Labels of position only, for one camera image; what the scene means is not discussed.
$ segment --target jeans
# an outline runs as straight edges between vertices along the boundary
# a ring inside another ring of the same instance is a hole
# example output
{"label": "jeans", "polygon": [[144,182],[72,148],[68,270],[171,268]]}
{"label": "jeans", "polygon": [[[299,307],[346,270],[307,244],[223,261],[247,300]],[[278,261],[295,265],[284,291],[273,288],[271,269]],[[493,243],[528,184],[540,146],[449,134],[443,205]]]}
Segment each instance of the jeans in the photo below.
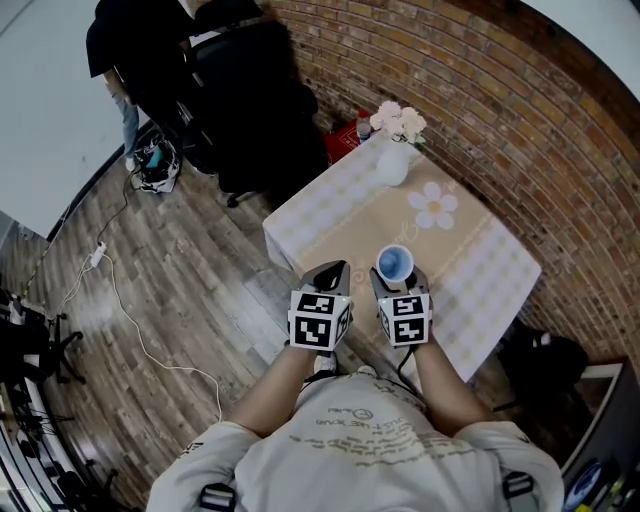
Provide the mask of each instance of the jeans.
{"label": "jeans", "polygon": [[131,158],[138,145],[138,128],[140,120],[138,118],[138,107],[130,106],[124,98],[117,94],[111,97],[118,105],[122,114],[122,134],[124,136],[124,156]]}

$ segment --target small bottle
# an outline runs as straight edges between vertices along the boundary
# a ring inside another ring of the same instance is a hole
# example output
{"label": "small bottle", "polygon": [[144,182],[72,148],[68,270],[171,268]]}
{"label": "small bottle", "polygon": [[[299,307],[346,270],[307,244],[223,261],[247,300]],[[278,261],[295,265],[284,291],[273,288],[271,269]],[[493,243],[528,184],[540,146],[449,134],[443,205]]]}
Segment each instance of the small bottle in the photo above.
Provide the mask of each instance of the small bottle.
{"label": "small bottle", "polygon": [[371,123],[369,122],[369,114],[365,110],[358,112],[358,120],[356,121],[356,132],[358,132],[358,138],[360,144],[371,137]]}

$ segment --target white wall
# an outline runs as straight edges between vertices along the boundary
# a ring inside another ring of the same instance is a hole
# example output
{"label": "white wall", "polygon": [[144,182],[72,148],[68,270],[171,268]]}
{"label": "white wall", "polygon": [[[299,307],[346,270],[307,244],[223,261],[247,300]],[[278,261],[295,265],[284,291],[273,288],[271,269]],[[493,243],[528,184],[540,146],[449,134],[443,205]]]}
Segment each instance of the white wall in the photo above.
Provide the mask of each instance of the white wall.
{"label": "white wall", "polygon": [[0,36],[0,210],[44,237],[122,144],[120,113],[89,77],[96,4],[34,0]]}
{"label": "white wall", "polygon": [[630,0],[523,0],[580,40],[640,100],[640,13]]}

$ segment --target table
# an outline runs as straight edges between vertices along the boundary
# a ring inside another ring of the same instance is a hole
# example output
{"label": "table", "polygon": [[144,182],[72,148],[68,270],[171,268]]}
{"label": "table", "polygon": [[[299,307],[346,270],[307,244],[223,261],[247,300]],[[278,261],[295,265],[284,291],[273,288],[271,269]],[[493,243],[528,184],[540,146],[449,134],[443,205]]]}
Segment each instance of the table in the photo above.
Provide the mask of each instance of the table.
{"label": "table", "polygon": [[406,246],[429,280],[434,333],[466,381],[522,307],[540,266],[484,205],[413,146],[404,144],[405,182],[381,184],[375,165],[388,144],[397,143],[374,135],[271,214],[263,223],[269,257],[299,275],[347,260],[355,303],[350,329],[383,347],[369,268],[384,246]]}

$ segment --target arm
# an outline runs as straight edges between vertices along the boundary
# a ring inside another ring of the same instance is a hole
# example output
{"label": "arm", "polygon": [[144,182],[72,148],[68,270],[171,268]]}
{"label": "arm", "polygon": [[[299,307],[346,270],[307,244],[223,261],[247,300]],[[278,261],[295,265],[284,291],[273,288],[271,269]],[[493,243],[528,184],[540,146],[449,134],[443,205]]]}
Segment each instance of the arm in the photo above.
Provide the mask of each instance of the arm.
{"label": "arm", "polygon": [[414,357],[433,426],[453,437],[468,425],[493,421],[491,411],[462,381],[432,332],[429,336],[429,343],[420,345]]}
{"label": "arm", "polygon": [[315,357],[313,350],[285,347],[236,406],[229,421],[263,438],[273,434],[291,418]]}
{"label": "arm", "polygon": [[102,76],[104,76],[104,80],[107,83],[107,89],[109,90],[110,93],[120,96],[122,99],[124,99],[127,102],[128,105],[131,105],[131,106],[134,105],[133,100],[131,99],[131,96],[129,96],[127,88],[122,83],[122,80],[120,79],[120,75],[116,73],[115,69],[111,68]]}

